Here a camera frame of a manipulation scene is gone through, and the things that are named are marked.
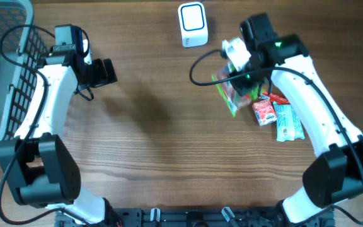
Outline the colourful candy bag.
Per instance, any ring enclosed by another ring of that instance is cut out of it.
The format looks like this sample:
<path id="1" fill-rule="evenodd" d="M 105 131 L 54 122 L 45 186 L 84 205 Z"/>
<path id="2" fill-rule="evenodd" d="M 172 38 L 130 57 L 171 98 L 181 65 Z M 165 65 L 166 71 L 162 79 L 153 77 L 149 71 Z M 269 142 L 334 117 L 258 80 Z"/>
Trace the colourful candy bag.
<path id="1" fill-rule="evenodd" d="M 231 62 L 220 68 L 216 73 L 212 75 L 213 81 L 219 81 L 226 79 L 229 73 L 235 73 L 236 70 Z M 258 88 L 254 88 L 249 91 L 246 95 L 239 95 L 238 92 L 233 88 L 230 81 L 216 84 L 217 89 L 228 106 L 233 117 L 239 112 L 239 110 L 245 106 L 248 106 L 253 100 L 258 98 Z"/>

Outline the red snack packet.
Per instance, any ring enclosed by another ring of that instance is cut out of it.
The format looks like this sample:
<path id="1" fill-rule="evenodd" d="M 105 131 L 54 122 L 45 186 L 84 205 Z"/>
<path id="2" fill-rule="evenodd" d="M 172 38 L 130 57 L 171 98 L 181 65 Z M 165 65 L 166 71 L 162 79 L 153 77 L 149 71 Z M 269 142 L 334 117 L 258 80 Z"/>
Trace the red snack packet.
<path id="1" fill-rule="evenodd" d="M 263 100 L 270 100 L 271 103 L 276 102 L 279 105 L 289 105 L 290 104 L 288 99 L 286 99 L 285 97 L 276 95 L 275 93 L 268 94 L 267 91 L 262 91 L 259 98 L 263 99 Z"/>

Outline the small red candy packet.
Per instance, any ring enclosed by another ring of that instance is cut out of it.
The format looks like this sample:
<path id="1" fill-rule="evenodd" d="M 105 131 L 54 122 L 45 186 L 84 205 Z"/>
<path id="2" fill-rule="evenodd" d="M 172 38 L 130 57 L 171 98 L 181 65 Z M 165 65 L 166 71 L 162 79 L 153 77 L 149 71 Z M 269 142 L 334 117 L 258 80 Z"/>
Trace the small red candy packet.
<path id="1" fill-rule="evenodd" d="M 260 126 L 267 125 L 277 121 L 277 114 L 270 100 L 262 100 L 253 104 L 255 117 Z"/>

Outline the teal snack pouch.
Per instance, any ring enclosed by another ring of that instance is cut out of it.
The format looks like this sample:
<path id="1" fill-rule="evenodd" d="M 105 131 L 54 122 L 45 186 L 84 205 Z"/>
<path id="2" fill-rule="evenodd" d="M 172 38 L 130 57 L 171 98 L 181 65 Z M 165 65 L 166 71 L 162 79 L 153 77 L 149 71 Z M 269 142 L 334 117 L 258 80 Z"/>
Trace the teal snack pouch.
<path id="1" fill-rule="evenodd" d="M 301 121 L 292 106 L 279 105 L 277 102 L 273 102 L 273 106 L 277 114 L 277 141 L 305 139 Z"/>

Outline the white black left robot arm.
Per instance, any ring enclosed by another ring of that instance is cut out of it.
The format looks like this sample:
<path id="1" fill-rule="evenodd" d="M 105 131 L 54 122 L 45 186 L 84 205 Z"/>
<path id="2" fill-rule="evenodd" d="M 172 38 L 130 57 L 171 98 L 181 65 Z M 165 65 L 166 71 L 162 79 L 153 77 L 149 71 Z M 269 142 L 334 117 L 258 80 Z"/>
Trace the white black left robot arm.
<path id="1" fill-rule="evenodd" d="M 61 139 L 73 94 L 117 81 L 112 61 L 90 60 L 74 50 L 51 52 L 32 73 L 37 86 L 25 119 L 12 140 L 0 142 L 0 218 L 19 226 L 58 212 L 83 226 L 121 226 L 110 203 L 81 185 L 79 168 Z M 4 186 L 18 205 L 45 212 L 9 219 L 2 209 Z"/>

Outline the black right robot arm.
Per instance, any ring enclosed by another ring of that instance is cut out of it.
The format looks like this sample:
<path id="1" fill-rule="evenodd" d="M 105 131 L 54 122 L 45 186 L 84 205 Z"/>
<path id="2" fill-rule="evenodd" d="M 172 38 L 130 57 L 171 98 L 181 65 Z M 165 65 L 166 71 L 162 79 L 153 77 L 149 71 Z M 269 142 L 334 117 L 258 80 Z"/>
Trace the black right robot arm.
<path id="1" fill-rule="evenodd" d="M 279 203 L 275 222 L 302 226 L 363 195 L 363 133 L 335 103 L 299 37 L 234 38 L 223 41 L 222 53 L 233 66 L 232 82 L 254 88 L 268 81 L 284 94 L 313 145 L 316 158 L 302 187 Z"/>

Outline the white barcode scanner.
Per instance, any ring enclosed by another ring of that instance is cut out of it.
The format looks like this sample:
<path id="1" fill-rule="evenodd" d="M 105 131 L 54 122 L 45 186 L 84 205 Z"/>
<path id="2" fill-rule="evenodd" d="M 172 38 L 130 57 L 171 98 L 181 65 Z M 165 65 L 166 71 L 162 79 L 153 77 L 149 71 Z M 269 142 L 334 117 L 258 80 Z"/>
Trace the white barcode scanner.
<path id="1" fill-rule="evenodd" d="M 178 17 L 184 48 L 198 47 L 208 42 L 207 18 L 204 5 L 201 2 L 179 5 Z"/>

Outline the dark grey plastic basket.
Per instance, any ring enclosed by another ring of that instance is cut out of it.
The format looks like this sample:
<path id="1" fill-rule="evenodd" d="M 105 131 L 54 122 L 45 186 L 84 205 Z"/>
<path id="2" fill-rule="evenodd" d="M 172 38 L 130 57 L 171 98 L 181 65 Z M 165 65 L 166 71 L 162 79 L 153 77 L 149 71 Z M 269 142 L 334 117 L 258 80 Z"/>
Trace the dark grey plastic basket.
<path id="1" fill-rule="evenodd" d="M 37 77 L 21 67 L 35 67 L 47 51 L 41 34 L 29 28 L 34 9 L 29 0 L 0 0 L 0 141 L 10 140 L 28 111 Z"/>

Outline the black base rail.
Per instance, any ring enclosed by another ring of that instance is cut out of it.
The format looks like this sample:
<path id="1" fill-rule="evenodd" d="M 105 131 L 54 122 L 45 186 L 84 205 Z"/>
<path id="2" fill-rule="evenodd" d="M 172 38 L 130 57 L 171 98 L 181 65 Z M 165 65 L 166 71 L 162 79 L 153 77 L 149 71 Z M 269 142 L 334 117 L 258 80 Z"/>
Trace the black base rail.
<path id="1" fill-rule="evenodd" d="M 124 227 L 267 227 L 287 226 L 284 215 L 276 207 L 249 207 L 232 209 L 234 218 L 227 220 L 220 209 L 178 209 L 161 210 L 159 219 L 152 217 L 153 212 L 139 208 L 116 209 L 120 218 L 118 226 Z"/>

